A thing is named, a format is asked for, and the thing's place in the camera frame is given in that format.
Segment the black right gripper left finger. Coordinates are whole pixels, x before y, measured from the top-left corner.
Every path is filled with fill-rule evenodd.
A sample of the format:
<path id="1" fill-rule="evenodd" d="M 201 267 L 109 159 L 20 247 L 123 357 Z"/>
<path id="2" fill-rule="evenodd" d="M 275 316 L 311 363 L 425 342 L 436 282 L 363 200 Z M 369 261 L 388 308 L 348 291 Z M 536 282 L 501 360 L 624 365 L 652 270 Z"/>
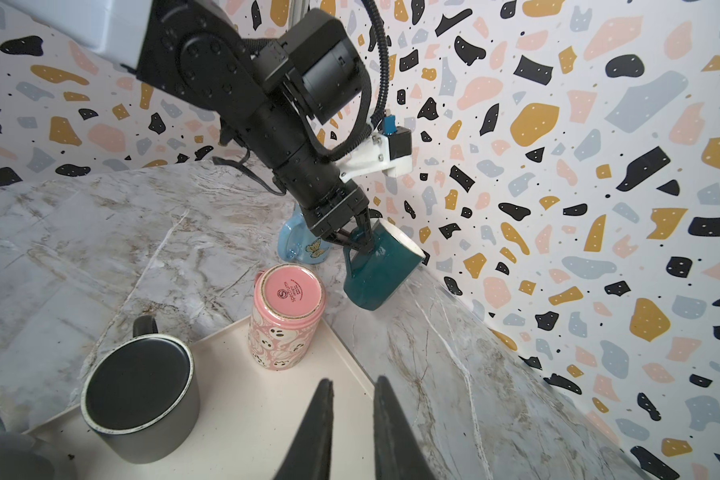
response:
<path id="1" fill-rule="evenodd" d="M 291 446 L 274 478 L 330 478 L 333 436 L 333 382 L 322 379 L 312 396 Z"/>

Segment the dark teal mug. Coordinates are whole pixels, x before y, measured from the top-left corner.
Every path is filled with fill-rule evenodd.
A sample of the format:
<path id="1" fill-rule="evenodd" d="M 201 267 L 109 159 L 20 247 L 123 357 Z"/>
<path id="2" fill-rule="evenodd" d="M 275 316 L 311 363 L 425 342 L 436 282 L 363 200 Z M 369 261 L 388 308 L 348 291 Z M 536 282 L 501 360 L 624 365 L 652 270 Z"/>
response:
<path id="1" fill-rule="evenodd" d="M 423 250 L 400 228 L 379 219 L 372 229 L 369 253 L 343 248 L 344 292 L 358 307 L 378 309 L 425 259 Z"/>

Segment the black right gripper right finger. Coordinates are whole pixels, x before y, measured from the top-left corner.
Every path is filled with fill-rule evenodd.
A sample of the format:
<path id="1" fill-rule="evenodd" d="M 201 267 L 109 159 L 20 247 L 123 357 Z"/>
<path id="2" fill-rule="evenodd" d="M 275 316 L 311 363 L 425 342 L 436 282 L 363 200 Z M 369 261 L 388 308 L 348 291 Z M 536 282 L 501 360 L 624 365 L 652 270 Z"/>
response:
<path id="1" fill-rule="evenodd" d="M 434 479 L 392 385 L 379 376 L 374 391 L 376 479 Z"/>

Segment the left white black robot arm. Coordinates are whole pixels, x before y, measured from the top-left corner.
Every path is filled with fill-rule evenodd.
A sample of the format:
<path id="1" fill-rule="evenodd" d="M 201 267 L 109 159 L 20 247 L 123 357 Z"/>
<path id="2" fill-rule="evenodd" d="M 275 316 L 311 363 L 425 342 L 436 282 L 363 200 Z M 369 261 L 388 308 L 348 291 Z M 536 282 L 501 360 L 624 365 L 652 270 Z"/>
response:
<path id="1" fill-rule="evenodd" d="M 378 125 L 383 101 L 343 24 L 309 11 L 278 39 L 245 39 L 212 1 L 19 1 L 16 8 L 138 80 L 217 113 L 222 143 L 250 150 L 311 233 L 362 253 L 369 201 L 339 163 Z"/>

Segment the light blue butterfly mug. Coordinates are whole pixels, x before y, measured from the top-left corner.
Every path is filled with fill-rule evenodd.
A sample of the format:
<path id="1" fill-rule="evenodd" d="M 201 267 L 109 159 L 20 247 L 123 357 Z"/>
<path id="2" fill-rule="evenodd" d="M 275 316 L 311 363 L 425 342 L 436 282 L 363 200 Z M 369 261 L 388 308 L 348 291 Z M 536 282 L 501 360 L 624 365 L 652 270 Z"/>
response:
<path id="1" fill-rule="evenodd" d="M 279 233 L 279 258 L 289 263 L 316 265 L 328 258 L 330 249 L 330 243 L 311 233 L 299 205 L 296 204 L 291 217 Z"/>

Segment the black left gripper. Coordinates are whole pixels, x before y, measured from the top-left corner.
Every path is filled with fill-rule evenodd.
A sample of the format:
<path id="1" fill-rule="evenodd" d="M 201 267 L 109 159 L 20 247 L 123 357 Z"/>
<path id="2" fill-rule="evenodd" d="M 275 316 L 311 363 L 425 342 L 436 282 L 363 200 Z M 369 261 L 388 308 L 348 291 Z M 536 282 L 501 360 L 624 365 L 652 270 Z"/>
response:
<path id="1" fill-rule="evenodd" d="M 353 181 L 344 182 L 333 162 L 297 153 L 274 170 L 274 179 L 300 205 L 312 234 L 331 244 L 362 254 L 375 248 L 369 200 Z M 354 220 L 355 229 L 345 227 Z"/>

